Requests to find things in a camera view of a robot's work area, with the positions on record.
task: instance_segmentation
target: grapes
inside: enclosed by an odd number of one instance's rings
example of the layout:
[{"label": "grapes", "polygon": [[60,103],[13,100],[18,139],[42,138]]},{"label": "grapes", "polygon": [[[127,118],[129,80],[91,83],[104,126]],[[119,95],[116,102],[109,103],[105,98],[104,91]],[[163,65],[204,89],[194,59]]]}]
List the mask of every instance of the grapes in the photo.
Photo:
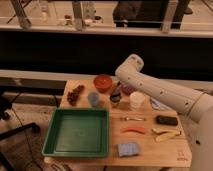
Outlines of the grapes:
[{"label": "grapes", "polygon": [[75,106],[78,100],[79,94],[84,90],[84,85],[79,85],[78,87],[74,88],[72,92],[68,92],[67,94],[67,101],[72,105]]}]

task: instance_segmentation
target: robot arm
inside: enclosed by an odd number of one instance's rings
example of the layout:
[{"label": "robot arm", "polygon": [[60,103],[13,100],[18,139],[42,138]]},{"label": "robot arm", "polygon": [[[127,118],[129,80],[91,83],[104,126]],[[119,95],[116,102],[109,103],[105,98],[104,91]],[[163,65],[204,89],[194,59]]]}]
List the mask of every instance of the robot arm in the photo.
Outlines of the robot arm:
[{"label": "robot arm", "polygon": [[142,74],[139,71],[143,65],[143,60],[132,54],[117,68],[115,75],[120,82],[135,87],[199,123],[191,170],[212,171],[213,137],[210,131],[213,130],[213,97]]}]

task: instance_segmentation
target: orange bowl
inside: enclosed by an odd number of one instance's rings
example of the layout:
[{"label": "orange bowl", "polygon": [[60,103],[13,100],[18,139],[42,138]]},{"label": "orange bowl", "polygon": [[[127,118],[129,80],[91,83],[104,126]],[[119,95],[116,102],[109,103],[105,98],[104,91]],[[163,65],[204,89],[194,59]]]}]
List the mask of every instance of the orange bowl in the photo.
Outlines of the orange bowl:
[{"label": "orange bowl", "polygon": [[94,78],[93,83],[100,93],[104,93],[112,87],[112,78],[109,75],[100,74]]}]

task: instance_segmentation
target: blue sponge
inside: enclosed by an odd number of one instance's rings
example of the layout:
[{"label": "blue sponge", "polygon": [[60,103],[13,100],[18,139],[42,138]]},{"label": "blue sponge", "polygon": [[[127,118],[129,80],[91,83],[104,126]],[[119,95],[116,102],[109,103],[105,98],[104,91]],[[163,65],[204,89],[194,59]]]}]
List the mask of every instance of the blue sponge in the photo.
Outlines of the blue sponge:
[{"label": "blue sponge", "polygon": [[140,146],[136,142],[118,144],[119,157],[135,156],[139,154],[139,151]]}]

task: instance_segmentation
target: blue cup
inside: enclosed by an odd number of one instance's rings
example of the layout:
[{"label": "blue cup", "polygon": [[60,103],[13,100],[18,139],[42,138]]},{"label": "blue cup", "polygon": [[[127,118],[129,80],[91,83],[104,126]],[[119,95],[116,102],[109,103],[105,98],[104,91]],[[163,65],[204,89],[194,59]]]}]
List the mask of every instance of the blue cup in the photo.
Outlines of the blue cup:
[{"label": "blue cup", "polygon": [[92,107],[98,106],[99,94],[97,92],[90,92],[87,96],[87,99]]}]

